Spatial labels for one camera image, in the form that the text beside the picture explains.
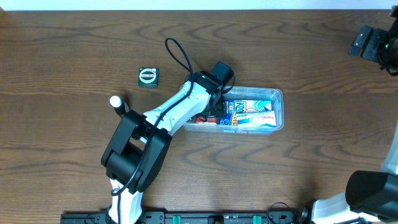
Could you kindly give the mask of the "white blue Panadol box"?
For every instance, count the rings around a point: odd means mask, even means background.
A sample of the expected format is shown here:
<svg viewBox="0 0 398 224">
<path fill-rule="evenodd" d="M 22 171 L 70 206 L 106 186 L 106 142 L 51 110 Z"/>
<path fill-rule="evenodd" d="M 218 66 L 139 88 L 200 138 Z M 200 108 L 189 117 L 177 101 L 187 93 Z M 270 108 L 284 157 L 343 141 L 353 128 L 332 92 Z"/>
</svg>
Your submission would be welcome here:
<svg viewBox="0 0 398 224">
<path fill-rule="evenodd" d="M 276 127 L 276 118 L 274 111 L 265 111 L 260 113 L 241 113 L 236 115 L 239 127 Z"/>
</svg>

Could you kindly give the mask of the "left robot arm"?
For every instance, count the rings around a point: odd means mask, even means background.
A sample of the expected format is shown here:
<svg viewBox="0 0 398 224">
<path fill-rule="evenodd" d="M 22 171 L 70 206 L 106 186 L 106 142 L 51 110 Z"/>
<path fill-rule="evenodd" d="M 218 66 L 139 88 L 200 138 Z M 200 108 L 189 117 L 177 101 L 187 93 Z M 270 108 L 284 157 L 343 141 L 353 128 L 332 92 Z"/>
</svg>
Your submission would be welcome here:
<svg viewBox="0 0 398 224">
<path fill-rule="evenodd" d="M 210 72 L 189 75 L 176 95 L 151 111 L 126 111 L 125 102 L 115 108 L 121 120 L 101 158 L 112 185 L 106 223 L 138 221 L 142 195 L 160 172 L 173 134 L 215 106 L 233 78 L 231 67 L 217 62 Z"/>
</svg>

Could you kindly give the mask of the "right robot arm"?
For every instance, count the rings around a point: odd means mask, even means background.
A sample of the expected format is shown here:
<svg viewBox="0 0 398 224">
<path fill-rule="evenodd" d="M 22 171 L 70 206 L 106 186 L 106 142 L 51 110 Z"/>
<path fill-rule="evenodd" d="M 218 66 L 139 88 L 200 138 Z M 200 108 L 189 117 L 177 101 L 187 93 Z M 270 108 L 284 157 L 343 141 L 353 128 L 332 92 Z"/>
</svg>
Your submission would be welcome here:
<svg viewBox="0 0 398 224">
<path fill-rule="evenodd" d="M 379 64 L 397 76 L 397 6 L 389 14 L 389 30 L 362 26 L 349 55 Z M 379 171 L 357 170 L 346 190 L 328 199 L 314 200 L 302 209 L 296 223 L 391 223 L 397 221 L 397 133 Z"/>
</svg>

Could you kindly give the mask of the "dark syrup bottle white cap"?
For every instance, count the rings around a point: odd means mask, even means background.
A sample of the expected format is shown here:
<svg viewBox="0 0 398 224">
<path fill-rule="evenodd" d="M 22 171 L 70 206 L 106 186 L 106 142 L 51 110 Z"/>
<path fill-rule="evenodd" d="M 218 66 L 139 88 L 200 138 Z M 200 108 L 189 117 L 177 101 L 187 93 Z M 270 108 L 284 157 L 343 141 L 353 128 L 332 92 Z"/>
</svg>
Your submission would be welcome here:
<svg viewBox="0 0 398 224">
<path fill-rule="evenodd" d="M 112 96 L 109 99 L 109 103 L 120 117 L 123 117 L 129 111 L 128 104 L 118 95 Z"/>
</svg>

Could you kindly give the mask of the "blue KoolFever box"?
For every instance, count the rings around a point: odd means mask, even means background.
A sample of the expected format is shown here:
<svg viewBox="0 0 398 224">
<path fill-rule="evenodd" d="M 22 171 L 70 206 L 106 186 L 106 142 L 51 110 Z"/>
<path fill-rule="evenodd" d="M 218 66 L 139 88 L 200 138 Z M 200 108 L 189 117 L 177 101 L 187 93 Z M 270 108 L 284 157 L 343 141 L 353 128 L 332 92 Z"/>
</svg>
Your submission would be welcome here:
<svg viewBox="0 0 398 224">
<path fill-rule="evenodd" d="M 219 118 L 222 126 L 238 126 L 236 115 L 241 113 L 260 113 L 273 111 L 268 100 L 229 100 L 226 101 L 226 116 Z"/>
</svg>

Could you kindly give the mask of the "red Panadol ActiFast box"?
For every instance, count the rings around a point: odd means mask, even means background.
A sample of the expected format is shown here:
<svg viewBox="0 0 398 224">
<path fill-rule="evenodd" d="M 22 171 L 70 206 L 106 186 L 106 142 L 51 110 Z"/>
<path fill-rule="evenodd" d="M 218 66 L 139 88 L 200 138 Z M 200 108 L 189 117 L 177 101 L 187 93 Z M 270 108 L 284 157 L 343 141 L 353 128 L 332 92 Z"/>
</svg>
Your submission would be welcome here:
<svg viewBox="0 0 398 224">
<path fill-rule="evenodd" d="M 208 117 L 208 116 L 197 116 L 195 118 L 196 124 L 210 124 L 210 125 L 216 125 L 218 124 L 218 118 L 217 117 Z"/>
</svg>

